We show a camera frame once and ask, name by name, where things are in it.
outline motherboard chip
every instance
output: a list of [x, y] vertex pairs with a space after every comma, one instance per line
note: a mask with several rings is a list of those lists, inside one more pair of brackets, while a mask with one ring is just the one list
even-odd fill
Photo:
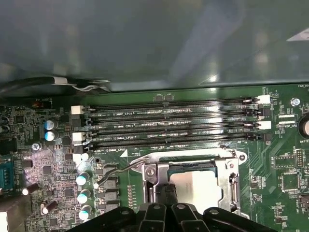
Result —
[[53, 194], [54, 194], [54, 191], [52, 189], [49, 189], [46, 191], [47, 196], [53, 196]]
[[97, 193], [97, 198], [103, 198], [105, 197], [105, 193], [104, 192], [98, 192]]
[[95, 174], [97, 175], [103, 175], [103, 169], [96, 169]]
[[43, 167], [43, 174], [51, 174], [52, 173], [52, 167], [51, 166], [44, 166]]
[[62, 139], [62, 145], [63, 146], [71, 145], [71, 139], [69, 137], [64, 137]]
[[64, 196], [65, 197], [73, 197], [74, 196], [74, 191], [71, 188], [67, 188], [64, 190]]
[[299, 188], [298, 173], [283, 173], [282, 174], [282, 191], [293, 191]]
[[60, 122], [69, 122], [69, 120], [70, 118], [68, 115], [62, 115], [60, 116], [60, 119], [59, 119]]
[[73, 154], [65, 154], [64, 155], [65, 160], [72, 160], [73, 159]]
[[52, 218], [49, 220], [50, 226], [57, 226], [58, 225], [58, 220], [57, 218]]
[[106, 205], [104, 204], [98, 204], [98, 209], [105, 209], [106, 208]]
[[32, 168], [33, 167], [33, 162], [32, 160], [23, 160], [23, 168]]
[[24, 123], [25, 122], [24, 116], [16, 116], [15, 122]]

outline white connector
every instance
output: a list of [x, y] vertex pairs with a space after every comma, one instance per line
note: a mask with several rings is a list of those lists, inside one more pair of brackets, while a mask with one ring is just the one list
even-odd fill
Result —
[[71, 106], [72, 115], [82, 115], [84, 113], [84, 107], [82, 105]]
[[271, 121], [259, 121], [258, 129], [260, 130], [269, 130], [271, 129]]
[[73, 142], [80, 142], [85, 140], [85, 133], [84, 132], [74, 132], [72, 133], [72, 141]]
[[258, 104], [270, 104], [270, 96], [269, 95], [260, 95], [256, 97]]

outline black cable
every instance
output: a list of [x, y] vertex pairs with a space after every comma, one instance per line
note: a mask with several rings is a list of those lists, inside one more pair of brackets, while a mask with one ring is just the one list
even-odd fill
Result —
[[15, 91], [24, 87], [52, 85], [55, 83], [55, 79], [52, 76], [40, 76], [32, 77], [21, 80], [13, 80], [0, 86], [0, 95]]

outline integrated circuit chip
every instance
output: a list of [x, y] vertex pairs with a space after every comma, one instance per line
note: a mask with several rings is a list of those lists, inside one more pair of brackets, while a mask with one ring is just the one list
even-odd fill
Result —
[[64, 155], [65, 160], [72, 160], [73, 159], [73, 154], [65, 154]]
[[294, 191], [299, 188], [298, 173], [283, 173], [282, 174], [282, 191]]
[[275, 157], [275, 168], [294, 168], [295, 156], [280, 156]]
[[71, 139], [69, 137], [64, 137], [62, 139], [62, 145], [63, 146], [71, 145]]
[[64, 190], [64, 196], [65, 197], [73, 197], [74, 196], [74, 190], [71, 188], [67, 188]]
[[28, 159], [28, 160], [23, 160], [23, 168], [32, 168], [33, 167], [33, 161]]
[[52, 218], [49, 220], [50, 226], [57, 226], [58, 225], [58, 220], [57, 218]]
[[43, 169], [43, 174], [51, 174], [52, 173], [52, 167], [51, 166], [44, 166], [42, 169]]
[[15, 122], [16, 123], [24, 123], [25, 122], [24, 116], [16, 116]]

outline ram slot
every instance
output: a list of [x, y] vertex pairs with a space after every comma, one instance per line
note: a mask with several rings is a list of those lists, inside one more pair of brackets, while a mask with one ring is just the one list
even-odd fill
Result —
[[177, 147], [191, 144], [209, 144], [219, 143], [224, 141], [244, 141], [244, 140], [259, 140], [259, 135], [251, 133], [237, 133], [237, 134], [224, 134], [224, 135], [212, 135], [212, 136], [201, 136], [192, 138], [182, 139], [152, 139], [145, 143], [145, 141], [121, 141], [121, 142], [110, 142], [89, 145], [87, 150], [89, 152], [103, 152], [110, 148], [135, 148], [135, 147]]
[[170, 118], [157, 120], [137, 120], [137, 121], [116, 121], [116, 122], [101, 122], [98, 126], [102, 126], [103, 130], [121, 129], [121, 128], [145, 128], [158, 126], [172, 126], [172, 125], [191, 125], [191, 124], [212, 124], [224, 122], [242, 122], [242, 121], [256, 121], [252, 116], [221, 116], [221, 117], [185, 117], [185, 118]]
[[144, 103], [144, 104], [126, 104], [126, 105], [100, 105], [100, 106], [92, 106], [91, 108], [94, 110], [121, 110], [121, 109], [136, 109], [136, 108], [145, 108], [145, 107], [173, 107], [173, 106], [185, 106], [188, 104], [222, 104], [222, 103], [228, 103], [228, 104], [250, 104], [253, 102], [253, 98], [247, 97], [247, 98], [235, 98], [235, 99], [212, 99], [212, 100], [205, 100], [205, 101], [162, 101], [162, 102], [152, 102], [152, 103]]
[[91, 143], [111, 142], [111, 141], [127, 141], [127, 140], [147, 140], [153, 138], [175, 138], [175, 137], [194, 137], [203, 135], [229, 134], [243, 132], [245, 127], [222, 127], [216, 129], [196, 129], [196, 130], [171, 130], [157, 132], [142, 132], [142, 133], [124, 133], [124, 134], [94, 134]]

